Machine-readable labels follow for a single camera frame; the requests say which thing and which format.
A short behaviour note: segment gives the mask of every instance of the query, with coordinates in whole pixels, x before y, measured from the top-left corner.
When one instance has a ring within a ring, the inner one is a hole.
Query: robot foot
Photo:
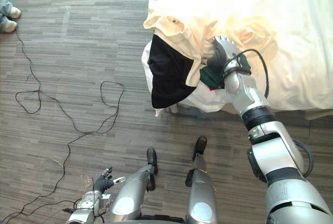
[[[207,145],[207,138],[204,136],[200,136],[197,140],[197,143],[194,147],[194,152],[193,152],[193,156],[192,156],[192,161],[194,161],[194,159],[196,158],[197,154],[203,154],[205,148]]]
[[[147,161],[148,164],[154,166],[154,175],[157,175],[158,173],[157,156],[156,156],[156,151],[153,147],[147,149]]]

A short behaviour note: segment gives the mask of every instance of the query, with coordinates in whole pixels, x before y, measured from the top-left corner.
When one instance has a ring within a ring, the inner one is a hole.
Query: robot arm
[[[215,37],[210,66],[223,67],[225,89],[241,116],[252,143],[248,158],[254,174],[267,183],[266,224],[333,223],[319,192],[303,177],[303,158],[250,72],[237,60],[240,51],[228,38]]]
[[[104,170],[94,183],[93,190],[83,194],[76,209],[69,209],[72,215],[66,224],[93,224],[102,209],[110,207],[111,195],[104,192],[112,186],[125,181],[125,177],[112,180],[112,167]]]

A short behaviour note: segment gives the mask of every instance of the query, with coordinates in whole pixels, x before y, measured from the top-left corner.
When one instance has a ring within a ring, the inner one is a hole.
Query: person's foot
[[[12,7],[9,16],[13,19],[20,18],[21,16],[21,10],[18,9],[17,7]]]
[[[13,31],[15,31],[16,27],[17,27],[17,23],[15,21],[8,20],[5,24],[5,32],[11,33]]]

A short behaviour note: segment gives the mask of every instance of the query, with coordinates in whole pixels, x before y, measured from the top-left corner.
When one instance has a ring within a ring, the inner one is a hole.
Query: jeans
[[[5,25],[8,21],[6,16],[9,16],[12,9],[12,4],[8,0],[0,0],[0,32],[5,31]]]

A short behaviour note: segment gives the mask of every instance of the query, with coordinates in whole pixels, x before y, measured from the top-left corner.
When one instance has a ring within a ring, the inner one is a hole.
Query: black cloth
[[[148,59],[153,74],[151,103],[155,109],[169,107],[190,95],[195,87],[186,85],[193,60],[153,35]]]

